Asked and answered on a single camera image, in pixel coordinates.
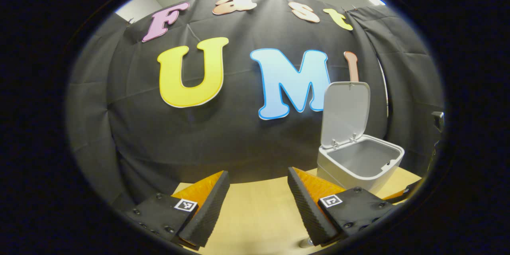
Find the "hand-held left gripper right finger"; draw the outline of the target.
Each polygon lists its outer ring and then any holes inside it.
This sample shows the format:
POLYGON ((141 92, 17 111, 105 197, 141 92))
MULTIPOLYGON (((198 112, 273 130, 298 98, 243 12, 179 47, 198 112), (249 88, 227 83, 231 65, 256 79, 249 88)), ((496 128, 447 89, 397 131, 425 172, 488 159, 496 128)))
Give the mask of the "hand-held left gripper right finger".
POLYGON ((396 208, 364 188, 345 189, 295 167, 288 168, 287 180, 314 246, 353 236, 396 208))

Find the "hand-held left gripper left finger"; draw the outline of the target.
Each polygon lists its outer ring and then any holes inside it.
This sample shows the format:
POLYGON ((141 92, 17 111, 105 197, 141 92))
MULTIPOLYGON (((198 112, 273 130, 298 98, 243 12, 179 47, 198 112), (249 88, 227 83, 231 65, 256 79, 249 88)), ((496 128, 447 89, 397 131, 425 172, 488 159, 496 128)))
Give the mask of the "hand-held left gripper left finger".
POLYGON ((126 217, 162 240, 205 247, 229 187, 228 172, 219 171, 172 195, 156 193, 126 211, 126 217))

